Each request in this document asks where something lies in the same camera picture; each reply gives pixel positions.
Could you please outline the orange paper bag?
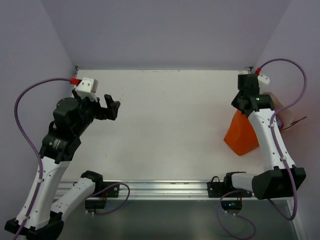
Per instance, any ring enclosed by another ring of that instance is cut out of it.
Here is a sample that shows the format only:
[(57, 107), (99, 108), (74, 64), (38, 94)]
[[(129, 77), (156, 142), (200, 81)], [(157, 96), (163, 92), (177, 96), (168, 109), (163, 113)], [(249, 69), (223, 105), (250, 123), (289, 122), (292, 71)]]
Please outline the orange paper bag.
[[(295, 125), (290, 105), (284, 106), (273, 94), (259, 94), (258, 111), (240, 112), (236, 109), (224, 142), (238, 155), (243, 156), (261, 145), (265, 155), (281, 153), (284, 143), (282, 132)], [(276, 118), (283, 122), (278, 129)]]

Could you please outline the purple Fox's candy bag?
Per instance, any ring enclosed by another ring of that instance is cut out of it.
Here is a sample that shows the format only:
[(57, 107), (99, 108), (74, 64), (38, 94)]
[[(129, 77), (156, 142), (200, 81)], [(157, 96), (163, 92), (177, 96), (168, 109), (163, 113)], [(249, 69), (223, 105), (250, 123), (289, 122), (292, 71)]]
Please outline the purple Fox's candy bag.
[(276, 124), (279, 130), (281, 130), (284, 126), (283, 122), (279, 118), (276, 118)]

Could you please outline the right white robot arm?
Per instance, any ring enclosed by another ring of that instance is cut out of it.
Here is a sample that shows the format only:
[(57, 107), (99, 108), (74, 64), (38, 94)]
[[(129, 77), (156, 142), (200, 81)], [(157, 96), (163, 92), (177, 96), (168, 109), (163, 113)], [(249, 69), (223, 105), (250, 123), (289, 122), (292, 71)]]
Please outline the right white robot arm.
[(306, 178), (304, 168), (297, 167), (282, 139), (272, 98), (260, 91), (256, 74), (237, 77), (238, 93), (231, 102), (236, 108), (224, 142), (243, 156), (259, 147), (264, 171), (260, 174), (229, 172), (223, 192), (235, 196), (241, 189), (252, 192), (259, 200), (297, 197), (297, 190)]

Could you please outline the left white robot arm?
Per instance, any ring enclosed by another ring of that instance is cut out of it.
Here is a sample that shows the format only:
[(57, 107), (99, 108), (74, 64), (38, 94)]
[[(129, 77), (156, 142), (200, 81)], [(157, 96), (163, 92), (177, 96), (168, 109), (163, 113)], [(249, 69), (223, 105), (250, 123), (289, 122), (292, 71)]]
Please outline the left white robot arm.
[(114, 121), (118, 116), (121, 103), (108, 94), (104, 99), (107, 107), (74, 91), (73, 97), (56, 104), (54, 120), (37, 152), (40, 163), (31, 191), (17, 217), (6, 222), (6, 231), (27, 240), (56, 240), (78, 205), (89, 195), (96, 197), (103, 193), (103, 176), (87, 170), (71, 190), (54, 200), (61, 179), (81, 145), (83, 132), (94, 120)]

